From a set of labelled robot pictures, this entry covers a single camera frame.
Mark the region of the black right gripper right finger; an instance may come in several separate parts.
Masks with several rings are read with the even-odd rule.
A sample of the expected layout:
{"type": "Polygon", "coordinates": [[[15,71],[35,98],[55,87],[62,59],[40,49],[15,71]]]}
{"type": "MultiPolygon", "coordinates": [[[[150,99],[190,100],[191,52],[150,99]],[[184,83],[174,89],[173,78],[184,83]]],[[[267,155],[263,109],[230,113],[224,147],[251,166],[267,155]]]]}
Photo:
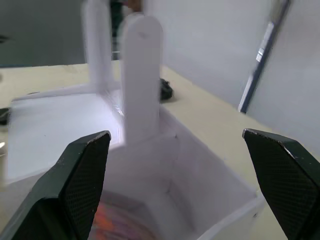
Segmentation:
{"type": "Polygon", "coordinates": [[[246,128],[260,190],[289,240],[320,238],[320,163],[298,141],[246,128]]]}

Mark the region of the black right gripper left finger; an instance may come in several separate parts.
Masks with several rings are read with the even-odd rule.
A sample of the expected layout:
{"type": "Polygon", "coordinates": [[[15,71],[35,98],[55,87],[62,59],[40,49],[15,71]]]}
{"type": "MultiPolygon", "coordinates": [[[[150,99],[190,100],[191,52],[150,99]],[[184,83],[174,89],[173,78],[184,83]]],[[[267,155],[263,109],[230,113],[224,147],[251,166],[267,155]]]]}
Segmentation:
{"type": "Polygon", "coordinates": [[[67,145],[31,188],[0,234],[2,240],[86,240],[101,199],[109,131],[67,145]]]}

